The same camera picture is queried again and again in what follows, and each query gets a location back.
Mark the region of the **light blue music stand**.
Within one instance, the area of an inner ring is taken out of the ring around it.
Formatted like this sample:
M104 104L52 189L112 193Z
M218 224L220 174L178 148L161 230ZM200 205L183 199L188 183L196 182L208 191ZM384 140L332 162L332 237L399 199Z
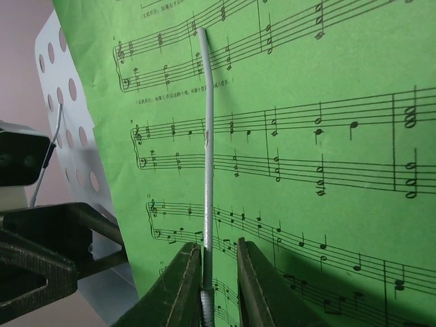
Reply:
M89 112L84 88L72 56L72 41L66 37L71 9L54 10L35 41L35 58L46 105L50 130L59 147L57 157L65 170L69 190L76 202L85 202L103 218L119 224L112 203L101 150L95 141L95 123ZM87 277L79 290L106 325L115 323L138 302L130 264L120 264Z

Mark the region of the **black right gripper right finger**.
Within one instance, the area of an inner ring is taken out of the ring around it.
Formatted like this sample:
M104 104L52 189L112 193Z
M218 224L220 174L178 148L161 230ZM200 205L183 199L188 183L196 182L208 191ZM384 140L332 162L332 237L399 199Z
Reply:
M259 247L237 241L241 326L326 326L327 322L292 293Z

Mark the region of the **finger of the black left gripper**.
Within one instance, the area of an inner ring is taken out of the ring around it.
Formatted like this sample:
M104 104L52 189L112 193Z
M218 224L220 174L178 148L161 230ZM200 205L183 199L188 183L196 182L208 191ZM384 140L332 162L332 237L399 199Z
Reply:
M75 264L33 241L1 230L1 321L10 322L78 289Z
M80 278L127 262L119 227L84 202L3 211L1 228L71 260ZM111 240L120 249L95 259L90 250L94 233Z

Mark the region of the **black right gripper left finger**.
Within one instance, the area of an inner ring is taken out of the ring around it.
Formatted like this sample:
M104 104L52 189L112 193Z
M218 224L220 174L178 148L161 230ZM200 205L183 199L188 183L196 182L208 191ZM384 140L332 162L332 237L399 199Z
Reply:
M201 280L201 248L195 243L185 243L150 290L114 325L199 326Z

